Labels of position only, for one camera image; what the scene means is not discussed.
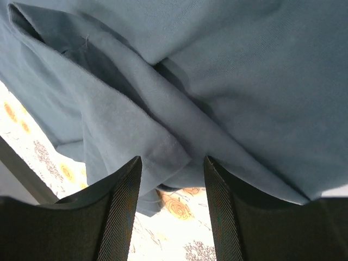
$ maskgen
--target gray-blue fabric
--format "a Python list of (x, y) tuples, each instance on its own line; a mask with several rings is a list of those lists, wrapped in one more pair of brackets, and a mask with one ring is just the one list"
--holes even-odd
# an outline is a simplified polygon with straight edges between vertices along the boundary
[(347, 14), (344, 0), (0, 0), (0, 80), (89, 184), (140, 155), (140, 209), (158, 211), (161, 184), (203, 186), (206, 155), (303, 204), (348, 183)]

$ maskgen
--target floral pattern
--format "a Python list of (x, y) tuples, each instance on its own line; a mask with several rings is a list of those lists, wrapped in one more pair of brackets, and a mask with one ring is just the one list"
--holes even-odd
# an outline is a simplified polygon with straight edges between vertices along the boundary
[[(85, 165), (53, 148), (30, 113), (0, 82), (0, 135), (59, 197), (85, 189)], [(136, 213), (128, 260), (216, 260), (204, 188), (158, 191), (153, 217)]]

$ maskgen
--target folded fabric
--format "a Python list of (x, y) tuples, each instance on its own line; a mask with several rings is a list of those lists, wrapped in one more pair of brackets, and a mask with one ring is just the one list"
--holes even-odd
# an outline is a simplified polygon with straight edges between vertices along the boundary
[(348, 183), (345, 1), (20, 2), (0, 80), (90, 184), (135, 155), (140, 202), (206, 155), (295, 203)]

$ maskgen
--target table surface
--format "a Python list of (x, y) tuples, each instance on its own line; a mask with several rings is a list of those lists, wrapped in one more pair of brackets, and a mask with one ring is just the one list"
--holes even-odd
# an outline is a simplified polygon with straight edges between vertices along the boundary
[[(85, 187), (85, 165), (57, 153), (20, 102), (0, 82), (0, 136), (58, 197)], [(128, 260), (215, 261), (204, 188), (161, 192), (162, 210), (136, 213)]]

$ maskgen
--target floral tablecloth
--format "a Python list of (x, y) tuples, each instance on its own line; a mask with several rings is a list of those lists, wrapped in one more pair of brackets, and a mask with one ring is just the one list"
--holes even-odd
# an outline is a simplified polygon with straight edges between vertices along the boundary
[[(85, 165), (57, 153), (1, 82), (0, 135), (59, 198), (87, 187)], [(161, 212), (136, 213), (128, 260), (215, 261), (205, 189), (159, 194)]]

